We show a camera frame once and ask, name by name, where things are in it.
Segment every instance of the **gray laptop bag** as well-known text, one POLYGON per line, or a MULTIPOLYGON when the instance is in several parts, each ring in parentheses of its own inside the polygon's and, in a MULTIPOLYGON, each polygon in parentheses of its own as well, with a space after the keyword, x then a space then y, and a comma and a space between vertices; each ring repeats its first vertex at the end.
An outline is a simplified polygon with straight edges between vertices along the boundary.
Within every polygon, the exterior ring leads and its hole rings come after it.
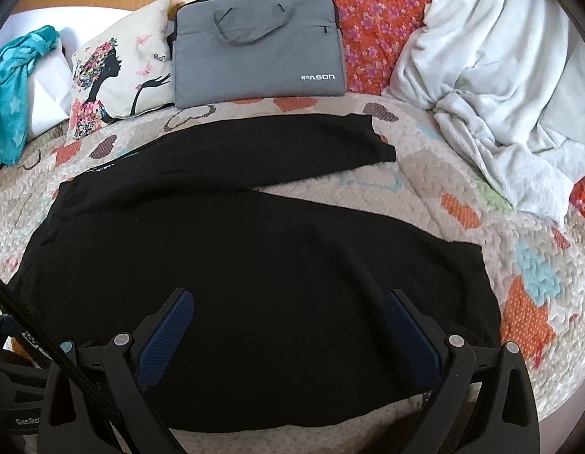
POLYGON ((333 0, 198 0, 175 24, 176 107, 346 91, 333 0))

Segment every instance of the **silhouette hand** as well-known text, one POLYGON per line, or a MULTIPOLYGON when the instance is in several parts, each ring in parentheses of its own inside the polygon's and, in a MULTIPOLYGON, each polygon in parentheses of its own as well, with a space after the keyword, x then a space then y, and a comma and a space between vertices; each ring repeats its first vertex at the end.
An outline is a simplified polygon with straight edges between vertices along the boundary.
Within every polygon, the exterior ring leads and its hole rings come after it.
POLYGON ((169 73, 169 74, 168 74, 166 77, 164 77, 164 78, 162 78, 162 77, 158 77, 158 78, 155 78, 155 79, 153 79, 153 80, 148 80, 148 81, 145 81, 145 82, 143 82, 143 83, 141 84, 141 88, 142 88, 142 89, 145 89, 145 88, 148 88, 148 87, 159 87, 160 85, 164 85, 164 84, 168 83, 168 81, 167 81, 167 80, 168 80, 170 77, 171 77, 171 75, 170 75, 170 73, 169 73))

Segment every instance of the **pink butterfly print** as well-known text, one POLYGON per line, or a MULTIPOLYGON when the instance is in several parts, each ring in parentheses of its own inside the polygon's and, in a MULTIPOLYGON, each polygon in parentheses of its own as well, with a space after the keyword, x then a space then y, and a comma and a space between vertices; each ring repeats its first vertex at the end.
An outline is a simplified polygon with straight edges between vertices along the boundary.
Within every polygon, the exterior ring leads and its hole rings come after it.
POLYGON ((154 69, 153 66, 151 66, 151 63, 147 62, 147 65, 145 65, 145 70, 141 70, 137 72, 137 75, 140 75, 142 77, 146 77, 147 75, 149 75, 151 73, 151 71, 154 69))
POLYGON ((149 38, 151 38, 151 34, 148 34, 148 35, 147 35, 147 36, 145 36, 145 37, 138 37, 138 38, 137 38, 137 44, 138 44, 139 46, 140 46, 140 45, 142 45, 142 44, 145 44, 149 38))

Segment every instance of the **woman silhouette print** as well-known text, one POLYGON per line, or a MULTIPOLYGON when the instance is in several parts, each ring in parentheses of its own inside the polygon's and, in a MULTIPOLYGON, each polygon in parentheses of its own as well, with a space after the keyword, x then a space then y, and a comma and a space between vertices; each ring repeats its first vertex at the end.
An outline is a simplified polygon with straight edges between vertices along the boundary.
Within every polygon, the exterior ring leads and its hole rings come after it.
MULTIPOLYGON (((97 99, 97 93, 104 81, 110 77, 118 77, 121 60, 116 56, 117 45, 116 39, 111 38, 98 46, 83 65, 80 61, 76 65, 74 85, 80 90, 87 90, 90 87, 87 99, 84 102, 76 99, 71 107, 70 128, 73 129, 76 139, 89 135, 103 127, 104 124, 110 124, 114 121, 114 118, 107 113, 103 102, 97 99)), ((170 76, 168 74, 165 77, 147 80, 138 85, 130 115, 135 115, 141 90, 167 84, 170 76)))

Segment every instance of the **green patch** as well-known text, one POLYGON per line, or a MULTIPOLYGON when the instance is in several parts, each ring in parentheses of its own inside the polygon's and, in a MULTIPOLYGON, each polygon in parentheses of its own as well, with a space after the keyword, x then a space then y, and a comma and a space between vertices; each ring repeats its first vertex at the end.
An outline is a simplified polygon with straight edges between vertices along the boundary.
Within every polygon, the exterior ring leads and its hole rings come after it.
POLYGON ((492 186, 490 186, 485 180, 476 178, 473 179, 473 181, 475 181, 475 188, 478 190, 479 195, 488 204, 488 206, 491 206, 495 210, 498 210, 505 215, 513 211, 511 203, 506 201, 505 198, 494 191, 492 186))

